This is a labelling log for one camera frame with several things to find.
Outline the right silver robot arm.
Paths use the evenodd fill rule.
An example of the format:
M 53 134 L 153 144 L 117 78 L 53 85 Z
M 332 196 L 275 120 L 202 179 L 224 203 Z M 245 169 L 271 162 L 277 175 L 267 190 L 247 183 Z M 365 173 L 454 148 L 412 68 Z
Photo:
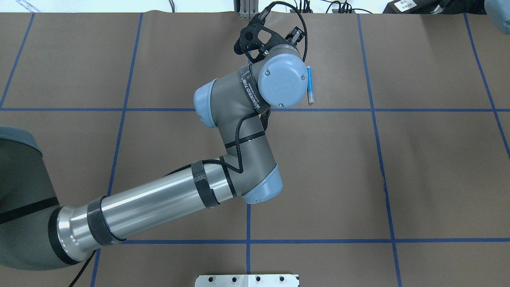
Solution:
M 484 8 L 495 27 L 501 33 L 510 34 L 510 1 L 485 0 Z

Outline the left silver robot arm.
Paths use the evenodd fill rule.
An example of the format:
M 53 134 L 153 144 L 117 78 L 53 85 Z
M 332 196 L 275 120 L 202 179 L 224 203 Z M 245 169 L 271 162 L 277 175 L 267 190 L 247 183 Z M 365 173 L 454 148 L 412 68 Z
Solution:
M 305 96 L 308 76 L 297 44 L 306 28 L 286 37 L 249 24 L 237 54 L 258 51 L 234 73 L 197 89 L 194 107 L 217 128 L 226 154 L 82 206 L 62 206 L 31 133 L 1 127 L 1 265 L 48 270 L 76 265 L 104 246 L 231 198 L 257 204 L 277 196 L 282 178 L 265 135 L 272 107 L 288 108 Z

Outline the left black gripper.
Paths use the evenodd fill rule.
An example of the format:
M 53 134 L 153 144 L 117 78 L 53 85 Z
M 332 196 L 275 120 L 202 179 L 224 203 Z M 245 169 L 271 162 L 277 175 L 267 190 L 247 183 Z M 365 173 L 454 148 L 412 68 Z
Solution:
M 287 35 L 286 42 L 292 47 L 297 48 L 297 45 L 305 37 L 305 32 L 300 27 L 294 27 Z

